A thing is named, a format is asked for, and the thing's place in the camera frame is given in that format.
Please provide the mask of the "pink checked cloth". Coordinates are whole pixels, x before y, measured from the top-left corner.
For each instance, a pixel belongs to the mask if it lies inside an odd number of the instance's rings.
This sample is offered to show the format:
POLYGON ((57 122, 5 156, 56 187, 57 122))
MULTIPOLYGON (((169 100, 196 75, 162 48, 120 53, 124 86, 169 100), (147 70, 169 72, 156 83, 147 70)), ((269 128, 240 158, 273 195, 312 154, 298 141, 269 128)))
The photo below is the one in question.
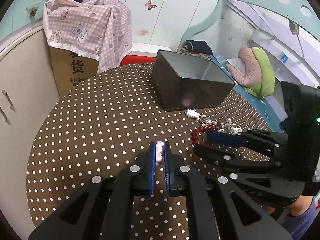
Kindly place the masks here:
POLYGON ((119 0, 49 0, 42 25, 49 46, 97 60, 99 73, 132 51, 131 11, 119 0))

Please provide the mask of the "dark metal tin box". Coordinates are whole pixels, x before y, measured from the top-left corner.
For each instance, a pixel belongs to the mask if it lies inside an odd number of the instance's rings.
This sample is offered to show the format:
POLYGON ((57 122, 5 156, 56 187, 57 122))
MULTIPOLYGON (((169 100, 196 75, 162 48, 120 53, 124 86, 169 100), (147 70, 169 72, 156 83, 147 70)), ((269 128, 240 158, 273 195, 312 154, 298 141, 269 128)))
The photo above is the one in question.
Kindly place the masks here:
POLYGON ((166 50, 157 52, 151 81, 167 112, 218 107, 235 86, 214 62, 166 50))

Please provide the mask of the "silver pearl earrings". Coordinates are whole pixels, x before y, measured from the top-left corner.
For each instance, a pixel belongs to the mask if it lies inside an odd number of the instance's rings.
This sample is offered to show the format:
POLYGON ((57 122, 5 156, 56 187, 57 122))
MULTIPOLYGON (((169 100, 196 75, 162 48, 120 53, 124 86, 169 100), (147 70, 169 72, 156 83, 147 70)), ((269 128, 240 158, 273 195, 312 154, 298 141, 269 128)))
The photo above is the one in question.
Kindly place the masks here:
POLYGON ((238 133, 242 133, 243 130, 241 127, 237 127, 235 123, 232 122, 232 119, 227 117, 225 119, 225 122, 223 123, 223 129, 228 132, 231 133, 233 135, 236 135, 238 133))

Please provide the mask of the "folded dark clothes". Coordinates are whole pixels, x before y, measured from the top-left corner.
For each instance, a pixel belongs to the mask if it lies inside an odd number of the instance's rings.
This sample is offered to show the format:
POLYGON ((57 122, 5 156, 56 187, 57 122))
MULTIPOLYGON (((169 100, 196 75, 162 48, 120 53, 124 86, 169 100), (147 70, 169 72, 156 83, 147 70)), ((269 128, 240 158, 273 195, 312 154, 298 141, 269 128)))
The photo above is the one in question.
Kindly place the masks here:
POLYGON ((186 40, 182 44, 181 52, 200 53, 213 55, 212 49, 206 41, 186 40))

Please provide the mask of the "pink hair clip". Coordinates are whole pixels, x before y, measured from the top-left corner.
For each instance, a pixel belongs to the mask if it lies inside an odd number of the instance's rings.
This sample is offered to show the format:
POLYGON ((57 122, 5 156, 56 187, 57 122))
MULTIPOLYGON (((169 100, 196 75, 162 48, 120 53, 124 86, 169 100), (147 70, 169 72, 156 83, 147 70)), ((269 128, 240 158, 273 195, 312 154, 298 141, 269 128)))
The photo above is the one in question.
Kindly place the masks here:
POLYGON ((164 142, 157 141, 156 142, 156 158, 155 158, 157 167, 159 167, 162 164, 163 158, 164 158, 164 142))

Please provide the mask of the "beige cabinet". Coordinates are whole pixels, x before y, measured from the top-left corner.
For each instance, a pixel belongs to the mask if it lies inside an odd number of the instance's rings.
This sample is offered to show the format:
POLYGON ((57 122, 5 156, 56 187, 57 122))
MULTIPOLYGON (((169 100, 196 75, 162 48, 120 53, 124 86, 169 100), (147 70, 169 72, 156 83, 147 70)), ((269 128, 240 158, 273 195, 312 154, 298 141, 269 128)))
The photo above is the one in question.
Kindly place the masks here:
POLYGON ((42 27, 1 52, 1 211, 28 237, 33 223, 26 195, 27 163, 42 122, 59 100, 42 27))

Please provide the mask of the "teal bunk bed frame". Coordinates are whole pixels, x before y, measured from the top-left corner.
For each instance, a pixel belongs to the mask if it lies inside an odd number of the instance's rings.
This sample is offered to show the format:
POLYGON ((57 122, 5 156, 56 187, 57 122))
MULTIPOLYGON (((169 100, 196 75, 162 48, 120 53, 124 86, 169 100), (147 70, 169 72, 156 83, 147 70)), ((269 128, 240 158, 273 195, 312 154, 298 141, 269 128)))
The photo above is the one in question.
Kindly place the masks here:
POLYGON ((253 44, 282 61, 281 80, 289 71, 301 83, 319 85, 319 17, 307 0, 217 0, 202 22, 188 27, 181 42, 203 38, 226 6, 255 27, 253 44))

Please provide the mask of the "red ottoman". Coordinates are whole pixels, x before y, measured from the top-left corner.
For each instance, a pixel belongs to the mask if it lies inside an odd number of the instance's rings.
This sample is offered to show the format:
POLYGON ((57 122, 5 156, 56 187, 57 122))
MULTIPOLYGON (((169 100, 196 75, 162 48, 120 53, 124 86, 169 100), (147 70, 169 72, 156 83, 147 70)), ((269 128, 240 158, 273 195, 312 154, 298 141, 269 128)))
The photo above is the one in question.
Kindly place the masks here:
POLYGON ((155 60, 156 60, 155 57, 140 56, 140 55, 127 55, 122 59, 120 65, 124 66, 127 64, 154 63, 155 60))

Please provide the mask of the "blue bed sheet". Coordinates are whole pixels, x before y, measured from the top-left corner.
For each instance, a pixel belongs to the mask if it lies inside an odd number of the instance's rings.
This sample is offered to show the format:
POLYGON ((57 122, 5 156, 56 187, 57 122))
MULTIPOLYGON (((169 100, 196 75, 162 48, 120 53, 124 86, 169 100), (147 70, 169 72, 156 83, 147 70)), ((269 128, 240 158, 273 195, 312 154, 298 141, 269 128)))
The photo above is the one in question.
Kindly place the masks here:
POLYGON ((210 60, 215 63, 234 82, 233 89, 244 99, 246 99, 253 108, 255 108, 255 110, 260 114, 263 120, 267 123, 268 127, 274 132, 283 133, 283 130, 280 127, 280 120, 268 101, 266 99, 260 99, 247 93, 245 89, 235 81, 235 79, 225 67, 226 58, 221 55, 213 55, 210 57, 210 60))

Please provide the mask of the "pine cone ornament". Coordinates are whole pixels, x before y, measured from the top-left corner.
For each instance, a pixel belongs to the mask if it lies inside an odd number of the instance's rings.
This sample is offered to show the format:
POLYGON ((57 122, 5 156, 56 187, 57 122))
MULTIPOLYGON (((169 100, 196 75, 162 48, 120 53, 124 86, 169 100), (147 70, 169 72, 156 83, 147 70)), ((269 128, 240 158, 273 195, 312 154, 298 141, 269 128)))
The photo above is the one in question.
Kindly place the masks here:
POLYGON ((32 7, 29 13, 30 17, 34 17, 37 13, 37 9, 35 7, 32 7))

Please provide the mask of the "white wardrobe with butterflies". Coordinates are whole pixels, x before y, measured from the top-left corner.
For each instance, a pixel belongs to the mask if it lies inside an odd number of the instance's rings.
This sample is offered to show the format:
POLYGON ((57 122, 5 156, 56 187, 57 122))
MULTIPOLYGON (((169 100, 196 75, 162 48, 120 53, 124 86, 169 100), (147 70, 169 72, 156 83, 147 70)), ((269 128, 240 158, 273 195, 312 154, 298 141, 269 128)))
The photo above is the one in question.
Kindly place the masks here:
POLYGON ((131 11, 134 42, 177 50, 184 32, 206 19, 218 0, 120 1, 131 11))

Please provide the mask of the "brown cardboard box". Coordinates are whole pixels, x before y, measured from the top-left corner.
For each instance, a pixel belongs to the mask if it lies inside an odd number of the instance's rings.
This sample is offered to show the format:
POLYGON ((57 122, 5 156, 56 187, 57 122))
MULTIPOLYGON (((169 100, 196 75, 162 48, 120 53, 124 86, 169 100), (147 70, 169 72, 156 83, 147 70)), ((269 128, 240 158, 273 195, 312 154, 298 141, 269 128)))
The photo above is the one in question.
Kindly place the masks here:
POLYGON ((86 79, 97 74, 99 62, 64 49, 49 47, 55 83, 60 98, 86 79))

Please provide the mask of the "teal drawer unit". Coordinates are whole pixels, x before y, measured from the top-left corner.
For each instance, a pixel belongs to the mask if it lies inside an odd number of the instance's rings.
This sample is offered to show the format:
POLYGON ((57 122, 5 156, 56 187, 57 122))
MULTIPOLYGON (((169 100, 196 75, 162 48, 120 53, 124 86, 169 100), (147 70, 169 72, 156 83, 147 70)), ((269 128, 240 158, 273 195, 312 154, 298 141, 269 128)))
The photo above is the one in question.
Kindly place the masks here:
POLYGON ((48 0, 14 0, 1 20, 1 40, 17 29, 42 18, 46 1, 48 0), (32 7, 37 9, 34 17, 29 16, 32 7))

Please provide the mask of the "brown polka dot tablecloth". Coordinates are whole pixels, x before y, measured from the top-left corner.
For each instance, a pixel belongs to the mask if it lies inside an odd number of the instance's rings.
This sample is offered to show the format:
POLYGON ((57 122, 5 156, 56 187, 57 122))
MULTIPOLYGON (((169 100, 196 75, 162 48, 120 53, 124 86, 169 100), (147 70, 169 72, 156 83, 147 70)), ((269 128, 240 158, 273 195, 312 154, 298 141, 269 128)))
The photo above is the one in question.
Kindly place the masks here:
MULTIPOLYGON (((169 141, 171 151, 203 176, 221 172, 193 153, 191 133, 200 124, 186 111, 166 112, 151 84, 153 64, 120 66, 70 90, 56 103, 36 135, 27 167, 30 216, 38 227, 92 176, 108 178, 133 164, 151 141, 169 141)), ((217 108, 199 109, 214 121, 229 117, 243 131, 270 131, 254 107, 231 90, 217 108)), ((191 239, 185 198, 169 198, 164 165, 156 168, 155 194, 135 197, 131 239, 191 239)))

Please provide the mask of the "green blanket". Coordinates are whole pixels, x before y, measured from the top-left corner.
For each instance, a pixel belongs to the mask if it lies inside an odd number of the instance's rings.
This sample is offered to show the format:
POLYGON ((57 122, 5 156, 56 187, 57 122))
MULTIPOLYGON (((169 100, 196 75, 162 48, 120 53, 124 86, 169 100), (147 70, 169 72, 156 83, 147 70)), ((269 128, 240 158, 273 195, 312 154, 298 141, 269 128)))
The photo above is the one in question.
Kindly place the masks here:
POLYGON ((252 47, 252 51, 261 69, 261 82, 253 87, 245 87, 245 91, 252 96, 264 99, 274 93, 275 73, 263 48, 252 47))

